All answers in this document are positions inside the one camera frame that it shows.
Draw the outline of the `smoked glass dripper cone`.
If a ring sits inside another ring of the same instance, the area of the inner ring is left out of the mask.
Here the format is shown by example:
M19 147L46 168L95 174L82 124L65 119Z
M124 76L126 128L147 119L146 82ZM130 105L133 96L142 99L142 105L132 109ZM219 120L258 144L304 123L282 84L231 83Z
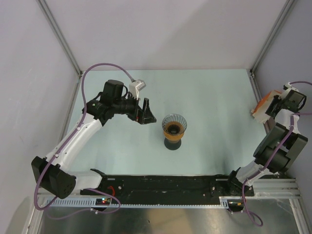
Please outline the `smoked glass dripper cone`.
M186 131L187 121L182 115L169 114L162 120L162 129L170 136L179 136Z

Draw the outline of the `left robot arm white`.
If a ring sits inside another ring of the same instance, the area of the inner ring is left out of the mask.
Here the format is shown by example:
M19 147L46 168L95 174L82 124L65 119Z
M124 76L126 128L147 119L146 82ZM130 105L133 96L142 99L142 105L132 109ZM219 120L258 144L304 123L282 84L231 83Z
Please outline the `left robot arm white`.
M156 122L148 98L139 106L139 92L145 86L142 80L133 81L129 87L118 80L105 82L103 90L86 103L79 121L65 139L46 157L36 156L32 160L36 183L60 199L88 188L98 195L104 194L108 182L102 179L101 172L91 169L72 175L70 165L88 140L114 115L126 115L141 125Z

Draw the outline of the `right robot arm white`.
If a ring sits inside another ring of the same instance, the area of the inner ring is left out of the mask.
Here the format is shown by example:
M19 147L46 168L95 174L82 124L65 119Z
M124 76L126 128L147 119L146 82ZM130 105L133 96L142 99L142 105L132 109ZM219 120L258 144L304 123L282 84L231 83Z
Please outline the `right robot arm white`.
M286 172L297 159L308 139L298 129L300 110L306 103L306 95L291 84L283 91L269 92L252 111L259 123L273 119L275 125L261 141L245 167L232 171L225 183L228 194L241 195L263 176Z

